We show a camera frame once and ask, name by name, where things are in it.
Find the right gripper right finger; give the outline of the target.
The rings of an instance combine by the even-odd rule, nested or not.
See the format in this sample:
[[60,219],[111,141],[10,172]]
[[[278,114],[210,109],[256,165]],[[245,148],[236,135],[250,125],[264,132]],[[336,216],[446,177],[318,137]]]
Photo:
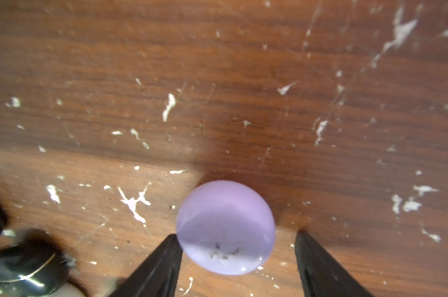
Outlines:
[[297,233],[294,250],[306,297],[373,297],[307,232]]

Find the purple earphone case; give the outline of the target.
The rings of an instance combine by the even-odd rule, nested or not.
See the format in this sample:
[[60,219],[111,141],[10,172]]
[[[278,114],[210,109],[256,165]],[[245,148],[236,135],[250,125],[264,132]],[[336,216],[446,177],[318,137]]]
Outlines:
[[256,271],[268,261],[277,231],[272,211],[258,192],[218,180],[198,186],[184,200],[176,235],[198,266],[235,276]]

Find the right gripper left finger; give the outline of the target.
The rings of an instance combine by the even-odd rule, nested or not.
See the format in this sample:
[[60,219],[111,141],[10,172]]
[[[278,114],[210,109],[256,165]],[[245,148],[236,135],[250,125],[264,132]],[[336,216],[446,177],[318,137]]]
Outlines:
[[110,297],[174,297],[182,257],[178,237],[168,235]]

